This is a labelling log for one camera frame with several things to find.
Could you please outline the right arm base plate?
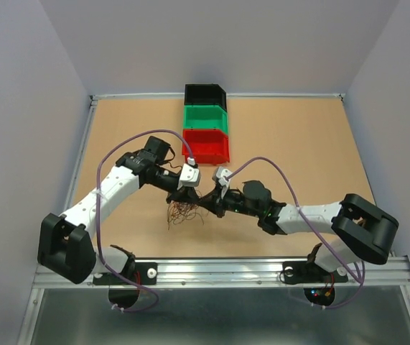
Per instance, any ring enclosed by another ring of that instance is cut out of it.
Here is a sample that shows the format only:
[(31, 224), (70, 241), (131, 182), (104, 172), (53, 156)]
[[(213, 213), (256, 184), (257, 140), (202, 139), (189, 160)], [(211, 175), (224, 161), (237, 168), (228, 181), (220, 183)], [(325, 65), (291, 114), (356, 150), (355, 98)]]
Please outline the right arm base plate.
[(288, 285), (326, 284), (332, 282), (347, 282), (348, 277), (337, 271), (327, 272), (316, 264), (306, 261), (286, 261), (282, 263), (279, 280)]

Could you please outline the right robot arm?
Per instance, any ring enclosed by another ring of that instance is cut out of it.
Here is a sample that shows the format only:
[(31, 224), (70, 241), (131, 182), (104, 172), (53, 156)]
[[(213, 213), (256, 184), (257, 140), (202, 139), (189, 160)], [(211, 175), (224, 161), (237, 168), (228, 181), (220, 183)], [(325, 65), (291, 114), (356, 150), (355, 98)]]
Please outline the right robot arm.
[(384, 265), (399, 228), (393, 216), (358, 194), (349, 193), (329, 204), (296, 206), (275, 201), (258, 180), (246, 181), (241, 190), (218, 183), (198, 204), (218, 217), (228, 211), (255, 216), (258, 226), (270, 235), (307, 231), (336, 235), (336, 240), (320, 243), (310, 253), (305, 272), (313, 280), (360, 260)]

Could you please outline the red plastic bin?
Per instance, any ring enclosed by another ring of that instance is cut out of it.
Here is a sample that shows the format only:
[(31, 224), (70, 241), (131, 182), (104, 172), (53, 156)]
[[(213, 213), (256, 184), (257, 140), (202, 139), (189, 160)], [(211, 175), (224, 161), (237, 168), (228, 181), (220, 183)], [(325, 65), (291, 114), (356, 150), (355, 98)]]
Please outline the red plastic bin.
[(198, 164), (221, 165), (230, 162), (228, 135), (219, 129), (183, 129)]

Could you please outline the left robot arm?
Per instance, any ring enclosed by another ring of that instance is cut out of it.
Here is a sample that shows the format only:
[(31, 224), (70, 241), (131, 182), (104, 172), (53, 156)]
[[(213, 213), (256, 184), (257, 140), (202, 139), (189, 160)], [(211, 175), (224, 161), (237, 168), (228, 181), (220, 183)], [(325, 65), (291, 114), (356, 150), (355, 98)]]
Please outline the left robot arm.
[(106, 177), (98, 175), (96, 187), (81, 201), (60, 215), (48, 214), (40, 226), (38, 263), (75, 284), (95, 273), (110, 272), (119, 283), (135, 277), (132, 253), (115, 245), (102, 247), (101, 224), (143, 185), (169, 194), (198, 186), (193, 155), (179, 172), (164, 168), (171, 151), (170, 144), (150, 136), (144, 148), (121, 156)]

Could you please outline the black plastic bin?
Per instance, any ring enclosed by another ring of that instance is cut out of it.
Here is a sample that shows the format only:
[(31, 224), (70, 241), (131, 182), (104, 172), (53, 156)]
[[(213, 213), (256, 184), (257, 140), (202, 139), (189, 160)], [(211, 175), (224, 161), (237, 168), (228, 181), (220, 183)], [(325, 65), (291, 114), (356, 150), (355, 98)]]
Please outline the black plastic bin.
[(227, 111), (227, 93), (218, 84), (193, 84), (185, 85), (184, 105), (210, 105), (219, 106)]

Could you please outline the green plastic bin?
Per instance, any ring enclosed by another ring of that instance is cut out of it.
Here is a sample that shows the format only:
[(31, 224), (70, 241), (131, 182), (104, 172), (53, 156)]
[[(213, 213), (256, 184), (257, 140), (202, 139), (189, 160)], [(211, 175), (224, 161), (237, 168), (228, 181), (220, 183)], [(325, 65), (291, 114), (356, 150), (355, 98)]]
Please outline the green plastic bin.
[(187, 105), (184, 107), (184, 129), (219, 129), (228, 134), (227, 111), (218, 105)]

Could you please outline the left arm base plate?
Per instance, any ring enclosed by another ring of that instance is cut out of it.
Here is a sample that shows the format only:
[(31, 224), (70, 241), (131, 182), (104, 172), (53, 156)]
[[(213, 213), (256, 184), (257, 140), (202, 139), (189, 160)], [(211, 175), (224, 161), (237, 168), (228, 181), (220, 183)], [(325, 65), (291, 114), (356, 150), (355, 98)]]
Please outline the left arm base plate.
[[(156, 285), (158, 264), (153, 261), (132, 262), (123, 268), (120, 275), (140, 285)], [(126, 282), (110, 272), (104, 272), (100, 277), (93, 278), (94, 285), (126, 285)]]

